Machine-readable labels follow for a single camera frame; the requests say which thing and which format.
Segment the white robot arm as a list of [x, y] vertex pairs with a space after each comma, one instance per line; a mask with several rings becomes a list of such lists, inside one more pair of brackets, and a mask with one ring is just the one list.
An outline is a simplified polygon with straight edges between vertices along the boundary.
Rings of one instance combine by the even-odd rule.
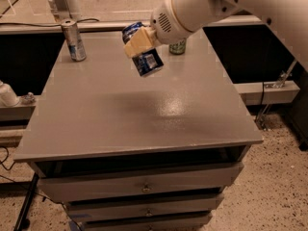
[[153, 10], [150, 25], [124, 46], [127, 57], [186, 39], [199, 29], [238, 12], [259, 18], [308, 68], [308, 0], [165, 0]]

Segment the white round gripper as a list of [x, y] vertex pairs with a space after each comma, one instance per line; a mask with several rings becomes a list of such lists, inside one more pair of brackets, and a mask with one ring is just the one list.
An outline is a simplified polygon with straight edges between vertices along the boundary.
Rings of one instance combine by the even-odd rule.
[[157, 47], [158, 42], [173, 44], [186, 39], [191, 34], [177, 18], [172, 0], [165, 0], [160, 7], [153, 10], [150, 26], [126, 27], [123, 30], [123, 35], [128, 38], [123, 46], [128, 58], [134, 58]]

